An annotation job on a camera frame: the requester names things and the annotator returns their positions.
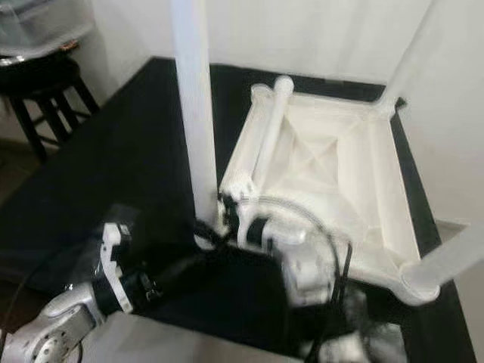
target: clear plastic container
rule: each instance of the clear plastic container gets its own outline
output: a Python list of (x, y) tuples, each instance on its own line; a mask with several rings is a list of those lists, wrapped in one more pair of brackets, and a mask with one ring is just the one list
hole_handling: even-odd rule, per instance
[(0, 54), (41, 57), (92, 28), (84, 0), (0, 0)]

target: wooden stool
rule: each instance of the wooden stool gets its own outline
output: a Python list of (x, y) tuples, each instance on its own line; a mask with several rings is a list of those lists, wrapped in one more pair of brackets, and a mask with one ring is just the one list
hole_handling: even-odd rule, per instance
[[(42, 163), (47, 160), (42, 142), (62, 146), (70, 137), (58, 115), (59, 111), (73, 131), (79, 126), (78, 116), (83, 119), (90, 117), (87, 113), (71, 108), (64, 96), (64, 91), (69, 87), (74, 87), (90, 114), (99, 110), (81, 79), (79, 65), (65, 54), (0, 67), (0, 93), (10, 99), (23, 132)], [(24, 100), (35, 101), (39, 105), (42, 115), (38, 119), (32, 120)], [(39, 135), (36, 131), (36, 127), (44, 121), (49, 124), (56, 140)]]

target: stool leg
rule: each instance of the stool leg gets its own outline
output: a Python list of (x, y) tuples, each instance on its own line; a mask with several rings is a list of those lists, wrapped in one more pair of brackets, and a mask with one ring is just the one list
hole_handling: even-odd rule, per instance
[(59, 106), (60, 111), (66, 118), (67, 123), (69, 124), (70, 128), (72, 130), (76, 129), (77, 126), (79, 126), (79, 121), (74, 114), (74, 111), (72, 108), (70, 108), (69, 102), (67, 102), (67, 99), (64, 97), (64, 95), (59, 92), (54, 96), (55, 101), (57, 102), (57, 105)]
[(99, 111), (98, 104), (80, 77), (74, 82), (74, 88), (91, 114)]
[(63, 144), (69, 138), (69, 134), (67, 133), (66, 128), (62, 124), (61, 118), (57, 114), (54, 105), (52, 104), (51, 100), (48, 98), (39, 98), (36, 100), (37, 104), (39, 105), (40, 110), (44, 114), (45, 118), (49, 126), (52, 129), (52, 132), (55, 135), (57, 141), (60, 144)]
[(25, 104), (20, 99), (11, 98), (10, 103), (14, 109), (15, 115), (18, 118), (20, 126), (22, 126), (22, 130), (25, 133), (27, 140), (29, 140), (30, 147), (33, 149), (33, 152), (39, 158), (40, 162), (44, 163), (47, 160), (47, 152), (45, 151), (44, 145), (40, 141), (39, 134), (37, 134), (36, 128), (33, 125), (29, 111), (27, 111)]

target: white bracket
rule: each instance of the white bracket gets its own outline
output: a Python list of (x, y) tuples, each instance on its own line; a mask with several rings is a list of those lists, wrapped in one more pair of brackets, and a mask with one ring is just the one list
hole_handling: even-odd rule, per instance
[(121, 268), (117, 265), (116, 261), (111, 261), (113, 253), (113, 246), (119, 246), (121, 244), (121, 232), (129, 234), (129, 229), (125, 225), (116, 223), (105, 223), (103, 230), (103, 243), (101, 245), (101, 264), (103, 266), (106, 279), (113, 289), (114, 295), (118, 300), (119, 306), (125, 313), (133, 311), (133, 306), (129, 301), (123, 285), (119, 278), (123, 276)]

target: white pole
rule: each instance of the white pole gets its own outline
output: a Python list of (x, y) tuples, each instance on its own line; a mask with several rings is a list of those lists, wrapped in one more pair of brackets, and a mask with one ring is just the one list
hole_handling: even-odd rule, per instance
[(402, 266), (402, 278), (417, 292), (435, 290), (484, 260), (484, 227), (474, 225), (449, 242), (437, 247), (420, 262)]
[(272, 161), (275, 147), (278, 143), (281, 124), (284, 118), (289, 97), (293, 94), (294, 84), (289, 76), (279, 76), (274, 85), (274, 103), (272, 105), (271, 116), (268, 119), (264, 132), (264, 142), (256, 162), (253, 172), (253, 182), (262, 190), (265, 178), (268, 174), (268, 168)]
[(198, 219), (214, 226), (217, 178), (205, 1), (172, 0), (171, 8), (178, 90), (195, 214)]
[(380, 100), (376, 103), (377, 108), (381, 111), (389, 111), (391, 113), (395, 111), (395, 103), (402, 95), (403, 88), (407, 85), (419, 64), (422, 63), (428, 46), (427, 33), (435, 23), (436, 16), (439, 13), (439, 6), (442, 6), (444, 2), (445, 0), (432, 0), (430, 2), (410, 45), (405, 49), (392, 78), (388, 82)]

